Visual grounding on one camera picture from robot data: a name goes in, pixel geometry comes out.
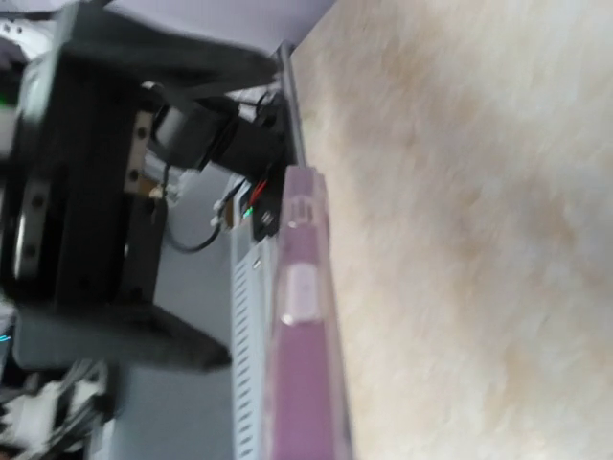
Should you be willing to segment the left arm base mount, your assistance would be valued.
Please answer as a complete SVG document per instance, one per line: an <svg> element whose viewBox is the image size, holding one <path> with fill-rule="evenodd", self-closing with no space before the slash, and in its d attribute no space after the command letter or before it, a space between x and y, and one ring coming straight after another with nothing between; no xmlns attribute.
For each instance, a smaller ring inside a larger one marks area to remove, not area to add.
<svg viewBox="0 0 613 460"><path fill-rule="evenodd" d="M259 242L279 231L285 170L295 155L284 96L266 91L247 106L255 110L251 121L239 114L239 101L228 96L215 99L214 113L221 125L206 159L249 183L239 209L252 220L252 235Z"/></svg>

